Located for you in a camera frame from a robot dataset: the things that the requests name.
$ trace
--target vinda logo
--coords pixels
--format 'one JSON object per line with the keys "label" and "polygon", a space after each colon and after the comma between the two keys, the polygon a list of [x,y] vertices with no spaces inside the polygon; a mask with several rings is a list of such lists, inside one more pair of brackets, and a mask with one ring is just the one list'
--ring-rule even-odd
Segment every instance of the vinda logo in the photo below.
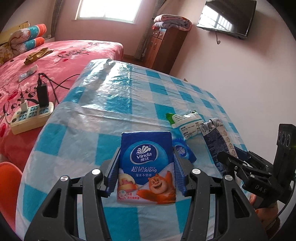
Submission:
{"label": "vinda logo", "polygon": [[158,151],[155,146],[150,144],[142,144],[136,146],[130,155],[130,160],[134,164],[144,164],[150,161],[155,161],[158,156]]}

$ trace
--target wooden cabinet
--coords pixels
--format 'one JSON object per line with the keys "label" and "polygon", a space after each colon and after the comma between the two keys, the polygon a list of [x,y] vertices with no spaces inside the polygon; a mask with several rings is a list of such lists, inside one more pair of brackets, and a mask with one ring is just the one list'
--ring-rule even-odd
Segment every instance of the wooden cabinet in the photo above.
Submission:
{"label": "wooden cabinet", "polygon": [[186,35],[187,32],[176,28],[169,28],[166,31],[153,30],[145,53],[144,66],[169,74]]}

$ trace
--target cable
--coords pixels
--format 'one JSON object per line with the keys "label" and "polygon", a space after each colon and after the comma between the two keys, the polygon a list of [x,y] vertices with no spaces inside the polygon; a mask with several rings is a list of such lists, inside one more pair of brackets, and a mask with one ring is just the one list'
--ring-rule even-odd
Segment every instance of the cable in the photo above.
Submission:
{"label": "cable", "polygon": [[41,78],[40,78],[40,76],[41,75],[43,75],[45,78],[47,78],[48,80],[49,80],[49,83],[50,83],[50,85],[52,86],[52,91],[53,91],[53,93],[54,93],[54,97],[55,97],[55,99],[57,100],[57,103],[59,104],[59,100],[58,100],[58,98],[57,98],[57,94],[55,93],[55,90],[54,90],[54,87],[53,87],[53,85],[52,85],[52,82],[54,82],[53,80],[51,80],[50,78],[48,78],[48,76],[46,75],[46,74],[44,74],[44,73],[39,73],[38,74],[38,76],[39,76],[39,78],[38,78],[38,84],[39,84],[39,82],[41,81]]}
{"label": "cable", "polygon": [[47,78],[47,79],[49,80],[49,83],[50,83],[50,85],[51,85],[51,87],[52,87],[52,90],[53,90],[53,93],[54,93],[54,97],[55,97],[55,100],[54,100],[54,105],[55,105],[55,101],[57,101],[57,103],[59,104],[59,100],[58,100],[58,98],[57,98],[57,95],[56,95],[56,93],[55,93],[55,90],[56,90],[58,87],[62,87],[62,88],[64,88],[64,89],[66,89],[66,90],[69,90],[70,88],[64,87],[64,86],[62,86],[61,84],[64,83],[65,81],[67,81],[68,79],[70,79],[70,78],[72,78],[72,77],[74,77],[74,76],[80,75],[80,74],[74,74],[74,75],[68,77],[67,79],[65,79],[64,81],[62,81],[60,84],[58,84],[58,83],[54,82],[52,79],[50,79],[45,73],[39,73],[39,74],[38,74],[38,84],[41,84],[41,83],[40,83],[40,81],[41,81],[40,76],[41,76],[41,75],[44,76],[45,78]]}
{"label": "cable", "polygon": [[215,34],[216,34],[216,41],[217,41],[217,44],[220,44],[220,43],[221,43],[221,41],[220,41],[220,40],[218,40],[217,32],[215,32]]}
{"label": "cable", "polygon": [[57,100],[57,103],[59,104],[59,100],[58,100],[58,98],[57,98],[57,94],[55,93],[55,90],[54,90],[54,87],[53,87],[51,81],[50,81],[49,83],[50,83],[50,85],[52,86],[52,90],[53,90],[53,93],[54,93],[54,97],[55,97],[55,99]]}
{"label": "cable", "polygon": [[62,87],[62,88],[67,89],[67,90],[70,89],[70,88],[67,88],[67,87],[61,86],[61,84],[58,84],[58,83],[54,82],[52,79],[48,78],[48,76],[47,76],[46,74],[44,74],[44,73],[39,73],[38,75],[39,75],[39,77],[40,77],[40,75],[43,75],[43,76],[44,76],[45,78],[47,78],[50,82],[55,83],[55,84],[56,84],[57,86],[59,86],[59,87]]}
{"label": "cable", "polygon": [[7,117],[7,112],[5,113],[5,120],[6,120],[7,124],[9,124],[9,125],[10,125],[10,123],[11,123],[11,122],[8,122],[8,120],[7,120],[7,118],[6,118],[6,117]]}
{"label": "cable", "polygon": [[67,81],[68,79],[70,79],[70,78],[72,78],[72,77],[74,77],[74,76],[76,76],[76,75],[80,75],[80,74],[72,75],[71,77],[69,77],[69,78],[65,79],[64,81],[62,81],[62,83],[64,83],[65,81]]}
{"label": "cable", "polygon": [[64,83],[64,82],[67,81],[68,79],[70,79],[70,78],[72,78],[72,77],[74,77],[74,76],[77,76],[77,75],[80,75],[80,74],[75,74],[75,75],[72,75],[72,76],[68,77],[67,79],[63,80],[59,85],[61,85],[62,83]]}
{"label": "cable", "polygon": [[286,204],[284,205],[284,207],[280,210],[280,212],[276,215],[276,217],[272,220],[272,222],[266,227],[266,229],[269,229],[269,228],[272,226],[272,224],[274,223],[274,221],[275,221],[275,220],[281,215],[281,213],[285,210],[285,208],[287,207],[288,203],[290,202],[290,200],[291,200],[291,198],[292,198],[292,195],[293,195],[293,193],[294,193],[294,190],[295,190],[295,186],[296,186],[296,178],[295,178],[295,177],[294,177],[294,179],[293,179],[293,182],[294,182],[294,184],[293,184],[293,189],[292,189],[291,195],[290,195],[290,197],[289,197],[287,203],[286,203]]}
{"label": "cable", "polygon": [[6,113],[0,117],[0,123],[3,121],[5,115],[6,115]]}

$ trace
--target cabinet door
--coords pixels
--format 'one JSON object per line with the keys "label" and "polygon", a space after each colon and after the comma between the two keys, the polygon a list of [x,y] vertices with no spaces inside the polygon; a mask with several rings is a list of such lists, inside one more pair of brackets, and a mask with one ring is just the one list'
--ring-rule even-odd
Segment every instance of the cabinet door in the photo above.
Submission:
{"label": "cabinet door", "polygon": [[157,39],[154,37],[152,37],[152,38],[153,38],[152,46],[149,51],[149,56],[148,56],[147,62],[145,64],[145,67],[149,68],[149,69],[151,69],[154,64],[155,57],[157,55],[157,52],[158,52],[160,44],[161,44],[161,39]]}
{"label": "cabinet door", "polygon": [[148,64],[148,61],[150,59],[150,56],[151,56],[151,50],[152,49],[152,46],[154,44],[154,40],[155,38],[151,37],[150,41],[149,41],[149,44],[147,46],[147,49],[146,49],[146,52],[145,52],[145,56],[144,56],[144,63],[145,63],[145,67],[147,66]]}

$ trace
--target pink bedsheet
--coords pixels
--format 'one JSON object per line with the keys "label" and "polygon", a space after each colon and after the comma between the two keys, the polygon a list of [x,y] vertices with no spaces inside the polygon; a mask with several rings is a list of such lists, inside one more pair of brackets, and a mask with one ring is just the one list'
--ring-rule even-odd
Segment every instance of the pink bedsheet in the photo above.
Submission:
{"label": "pink bedsheet", "polygon": [[[54,50],[54,52],[28,66],[24,64],[30,53],[45,47]],[[80,74],[89,61],[99,58],[122,60],[123,46],[120,43],[94,40],[59,41],[41,45],[15,57],[13,62],[7,62],[0,67],[0,116],[7,113],[7,119],[11,121],[15,110],[19,108],[21,90],[25,99],[28,100],[29,106],[35,105],[34,100],[37,100],[37,94],[34,87],[37,85],[38,73],[43,72],[60,84],[68,77]],[[23,80],[19,87],[19,75],[36,64],[38,65],[37,72]],[[70,88],[77,77],[70,78],[62,86]],[[53,90],[49,83],[47,83],[47,88],[49,100],[54,102]],[[62,101],[67,93],[67,89],[61,87],[56,89],[59,101]],[[5,119],[2,119],[0,123],[0,154],[7,157],[10,162],[23,171],[41,129],[40,127],[14,135]]]}

